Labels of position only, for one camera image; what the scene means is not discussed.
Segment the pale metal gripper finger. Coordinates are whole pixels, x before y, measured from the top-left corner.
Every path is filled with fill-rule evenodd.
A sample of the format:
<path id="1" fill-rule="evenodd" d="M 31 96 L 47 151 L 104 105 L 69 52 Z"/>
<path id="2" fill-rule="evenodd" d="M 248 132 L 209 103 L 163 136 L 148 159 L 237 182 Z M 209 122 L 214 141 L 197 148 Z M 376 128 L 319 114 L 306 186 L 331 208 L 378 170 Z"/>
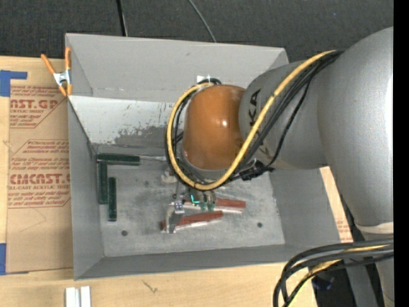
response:
<path id="1" fill-rule="evenodd" d="M 165 218 L 165 232 L 166 233 L 174 233 L 173 215 L 174 215 L 174 203 L 172 202 L 167 206 L 167 210 L 166 210 L 166 218 Z"/>
<path id="2" fill-rule="evenodd" d="M 170 233 L 174 233 L 176 226 L 185 215 L 185 209 L 182 202 L 175 202 L 170 216 Z"/>

